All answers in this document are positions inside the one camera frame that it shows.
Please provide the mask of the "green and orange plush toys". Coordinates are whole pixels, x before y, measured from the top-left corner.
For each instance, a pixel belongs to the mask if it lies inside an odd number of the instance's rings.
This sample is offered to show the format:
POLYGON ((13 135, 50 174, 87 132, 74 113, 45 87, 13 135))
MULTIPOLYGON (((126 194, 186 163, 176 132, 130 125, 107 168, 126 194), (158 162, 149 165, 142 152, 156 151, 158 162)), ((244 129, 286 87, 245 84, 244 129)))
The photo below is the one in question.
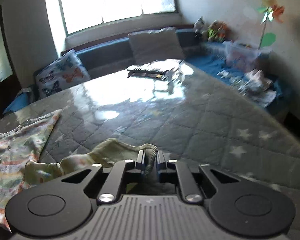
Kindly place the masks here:
POLYGON ((209 27, 208 27, 208 41, 209 42, 219 42, 223 43, 227 36, 230 34, 230 29, 228 25, 223 21, 215 20, 209 27))

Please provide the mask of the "dark wooden door with glass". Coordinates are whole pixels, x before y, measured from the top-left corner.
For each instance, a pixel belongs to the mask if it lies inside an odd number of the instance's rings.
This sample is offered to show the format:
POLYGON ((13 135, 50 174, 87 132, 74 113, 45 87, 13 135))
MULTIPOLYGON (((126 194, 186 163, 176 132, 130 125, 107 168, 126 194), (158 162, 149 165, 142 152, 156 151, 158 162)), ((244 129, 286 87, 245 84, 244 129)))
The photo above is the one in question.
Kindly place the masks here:
POLYGON ((21 89, 9 54, 0 6, 0 117, 21 89))

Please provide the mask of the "blue corner sofa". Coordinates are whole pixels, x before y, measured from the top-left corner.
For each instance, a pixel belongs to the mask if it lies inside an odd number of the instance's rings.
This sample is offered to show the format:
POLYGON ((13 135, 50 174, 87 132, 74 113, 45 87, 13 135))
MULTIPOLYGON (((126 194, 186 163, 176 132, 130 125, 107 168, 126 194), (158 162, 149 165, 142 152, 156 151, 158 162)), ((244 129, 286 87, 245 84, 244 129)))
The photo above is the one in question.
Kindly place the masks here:
POLYGON ((269 113, 286 107, 285 93, 278 78, 263 72, 257 64, 266 61, 267 51, 244 48, 224 41, 211 51, 211 43, 201 43, 194 31, 174 27, 138 31, 127 37, 80 51, 70 50, 33 74, 34 83, 20 90, 4 109, 4 114, 68 88, 99 80, 119 71, 126 77, 162 82, 171 91, 183 82, 183 63, 234 87, 269 113))

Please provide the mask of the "plain white pillow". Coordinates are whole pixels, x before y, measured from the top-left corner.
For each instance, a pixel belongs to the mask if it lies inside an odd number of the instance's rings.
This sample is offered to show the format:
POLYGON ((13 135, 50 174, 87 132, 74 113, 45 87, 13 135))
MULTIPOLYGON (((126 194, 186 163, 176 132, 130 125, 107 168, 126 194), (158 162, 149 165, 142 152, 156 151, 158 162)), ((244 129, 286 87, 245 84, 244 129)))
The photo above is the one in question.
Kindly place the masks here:
POLYGON ((175 27, 129 33, 128 38, 137 65, 185 59, 175 27))

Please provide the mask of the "colourful patterned children's garment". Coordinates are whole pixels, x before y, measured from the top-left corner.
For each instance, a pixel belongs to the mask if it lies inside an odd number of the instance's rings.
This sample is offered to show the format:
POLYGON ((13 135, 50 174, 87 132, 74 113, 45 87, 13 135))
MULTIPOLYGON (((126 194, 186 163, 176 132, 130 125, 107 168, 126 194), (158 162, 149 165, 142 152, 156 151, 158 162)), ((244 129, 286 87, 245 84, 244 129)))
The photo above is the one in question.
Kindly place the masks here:
POLYGON ((145 173, 154 166, 157 147, 151 144, 132 146, 115 138, 99 143, 86 154, 72 154, 58 163, 40 163, 39 158, 48 138, 61 117, 58 109, 38 118, 29 119, 15 129, 0 133, 0 227, 9 230, 5 218, 8 201, 23 190, 51 181, 95 163, 112 167, 117 161, 136 160, 145 153, 145 173))

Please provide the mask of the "paper pinwheel flower decoration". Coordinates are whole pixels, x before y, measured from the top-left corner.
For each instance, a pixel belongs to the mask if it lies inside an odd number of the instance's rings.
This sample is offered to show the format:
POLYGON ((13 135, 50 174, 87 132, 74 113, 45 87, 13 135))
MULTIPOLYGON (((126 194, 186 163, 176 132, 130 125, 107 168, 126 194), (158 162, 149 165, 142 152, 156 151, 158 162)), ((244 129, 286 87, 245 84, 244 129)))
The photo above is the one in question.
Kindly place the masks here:
POLYGON ((283 5, 279 5, 277 0, 262 0, 262 6, 259 7, 257 11, 263 14, 263 18, 261 21, 262 32, 258 44, 258 49, 261 49, 262 47, 267 47, 267 45, 265 45, 263 41, 266 32, 267 23, 273 21, 276 21, 278 23, 283 23, 281 17, 285 12, 285 7, 283 5))

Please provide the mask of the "black and white plush toy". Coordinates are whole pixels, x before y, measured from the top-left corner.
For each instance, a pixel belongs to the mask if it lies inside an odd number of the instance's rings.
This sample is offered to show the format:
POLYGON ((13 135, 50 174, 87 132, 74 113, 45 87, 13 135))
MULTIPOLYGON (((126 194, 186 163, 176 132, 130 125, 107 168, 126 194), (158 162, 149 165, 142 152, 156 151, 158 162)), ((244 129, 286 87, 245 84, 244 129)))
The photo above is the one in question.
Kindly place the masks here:
POLYGON ((193 25, 194 35, 196 38, 201 38, 204 31, 204 20, 202 17, 200 17, 193 25))

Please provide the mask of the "butterfly print pillow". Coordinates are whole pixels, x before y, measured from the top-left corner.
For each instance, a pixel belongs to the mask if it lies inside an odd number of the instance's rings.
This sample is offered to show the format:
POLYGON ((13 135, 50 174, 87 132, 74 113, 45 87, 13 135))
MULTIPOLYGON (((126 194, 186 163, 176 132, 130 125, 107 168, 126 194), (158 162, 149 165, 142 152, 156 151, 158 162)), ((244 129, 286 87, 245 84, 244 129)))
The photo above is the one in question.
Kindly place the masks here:
POLYGON ((91 79, 74 50, 43 68, 35 76, 39 98, 43 99, 91 79))

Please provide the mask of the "black tray on table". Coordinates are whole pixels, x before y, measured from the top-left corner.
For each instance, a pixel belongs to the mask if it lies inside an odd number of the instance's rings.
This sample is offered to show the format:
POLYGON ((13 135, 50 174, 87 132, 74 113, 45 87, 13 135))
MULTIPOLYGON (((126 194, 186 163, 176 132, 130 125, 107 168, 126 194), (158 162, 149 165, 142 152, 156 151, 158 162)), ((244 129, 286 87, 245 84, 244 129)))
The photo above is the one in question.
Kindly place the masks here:
POLYGON ((181 73, 183 60, 167 59, 164 61, 153 61, 143 65, 132 65, 126 70, 128 77, 144 77, 160 81, 173 81, 181 73))

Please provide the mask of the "clear plastic storage box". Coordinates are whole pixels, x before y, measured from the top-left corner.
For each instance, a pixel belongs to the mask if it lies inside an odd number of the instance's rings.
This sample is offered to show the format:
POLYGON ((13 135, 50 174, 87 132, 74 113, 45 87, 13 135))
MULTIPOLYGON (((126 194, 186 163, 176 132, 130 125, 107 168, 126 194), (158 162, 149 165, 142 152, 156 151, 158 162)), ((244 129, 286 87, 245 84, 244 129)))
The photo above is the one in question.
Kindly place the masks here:
POLYGON ((224 41, 226 65, 244 73, 264 68, 271 54, 269 48, 251 48, 241 45, 238 41, 224 41))

